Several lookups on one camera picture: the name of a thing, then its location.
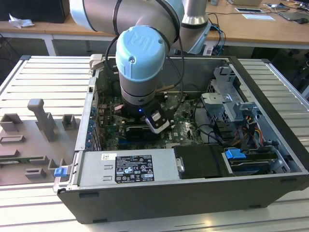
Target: blue drive latch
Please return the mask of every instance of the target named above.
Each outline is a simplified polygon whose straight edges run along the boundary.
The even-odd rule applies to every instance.
[[[247,158],[244,153],[240,151],[240,149],[228,149],[225,152],[227,159],[245,159]]]

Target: white paper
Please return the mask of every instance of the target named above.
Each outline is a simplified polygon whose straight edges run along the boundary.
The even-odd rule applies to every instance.
[[[32,27],[34,26],[33,22],[30,19],[19,19],[19,18],[15,18],[13,16],[10,15],[10,20],[9,23],[17,28],[22,28],[22,27]]]
[[[246,19],[258,19],[258,20],[271,20],[276,21],[273,17],[269,15],[257,15],[257,14],[242,14]]]
[[[117,153],[102,153],[101,160],[115,160]]]

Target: laptop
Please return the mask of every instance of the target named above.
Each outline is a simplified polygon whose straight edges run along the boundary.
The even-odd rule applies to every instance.
[[[278,14],[290,21],[296,21],[301,18],[306,18],[309,20],[309,14],[304,13],[278,12]]]

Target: blue clip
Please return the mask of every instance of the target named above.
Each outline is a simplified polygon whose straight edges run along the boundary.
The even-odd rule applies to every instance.
[[[66,177],[68,168],[56,168],[54,177]]]
[[[241,153],[240,149],[228,149],[225,152],[227,159],[245,159],[247,158],[244,153]]]

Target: light blue joint cap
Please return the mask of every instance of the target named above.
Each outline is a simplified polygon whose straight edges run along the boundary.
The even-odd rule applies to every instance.
[[[161,35],[147,26],[133,26],[121,33],[117,42],[116,64],[121,75],[133,82],[155,77],[165,60]]]
[[[184,7],[183,2],[181,0],[165,0],[176,12],[177,17],[179,19],[180,26],[183,21],[184,16]]]

